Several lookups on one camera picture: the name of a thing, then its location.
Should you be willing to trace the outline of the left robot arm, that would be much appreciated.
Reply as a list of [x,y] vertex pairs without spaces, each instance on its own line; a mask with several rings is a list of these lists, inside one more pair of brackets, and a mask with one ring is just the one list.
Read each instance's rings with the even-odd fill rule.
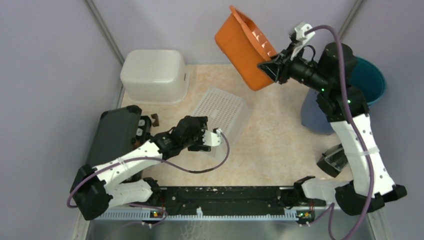
[[69,208],[77,208],[83,218],[91,221],[111,207],[144,202],[154,207],[160,193],[147,180],[127,182],[133,175],[168,159],[184,149],[209,152],[223,143],[220,128],[208,129],[206,116],[186,116],[177,126],[157,133],[133,151],[104,164],[80,167],[67,199]]

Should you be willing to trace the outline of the translucent white plastic tub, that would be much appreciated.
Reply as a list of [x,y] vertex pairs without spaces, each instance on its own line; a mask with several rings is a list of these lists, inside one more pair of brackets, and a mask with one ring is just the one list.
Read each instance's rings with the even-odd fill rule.
[[177,104],[187,95],[190,74],[177,50],[137,49],[124,61],[120,80],[137,104]]

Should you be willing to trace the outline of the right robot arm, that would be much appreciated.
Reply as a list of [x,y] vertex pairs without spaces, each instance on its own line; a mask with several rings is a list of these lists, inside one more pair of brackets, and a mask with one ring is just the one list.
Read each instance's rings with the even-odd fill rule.
[[368,212],[407,195],[405,186],[396,184],[382,161],[371,129],[369,107],[362,91],[349,80],[358,61],[352,49],[343,44],[326,45],[319,61],[308,61],[302,53],[291,57],[291,44],[258,68],[274,82],[289,79],[317,91],[316,102],[337,134],[350,166],[353,179],[340,182],[307,176],[294,183],[293,200],[307,206],[313,199],[336,203],[346,214],[361,214],[366,200]]

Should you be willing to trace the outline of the white perforated basket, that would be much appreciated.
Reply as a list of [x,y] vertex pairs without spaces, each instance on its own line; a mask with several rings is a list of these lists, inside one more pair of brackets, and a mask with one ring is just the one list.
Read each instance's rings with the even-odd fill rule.
[[252,109],[244,98],[210,87],[190,115],[207,117],[209,130],[220,128],[223,131],[230,146],[228,158],[231,159],[251,114]]

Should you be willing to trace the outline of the orange plastic tub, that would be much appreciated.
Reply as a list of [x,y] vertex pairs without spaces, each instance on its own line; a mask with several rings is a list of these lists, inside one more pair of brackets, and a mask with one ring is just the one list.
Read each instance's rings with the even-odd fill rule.
[[252,19],[233,5],[229,9],[230,15],[214,36],[215,43],[245,84],[259,91],[274,82],[258,64],[271,60],[277,51]]

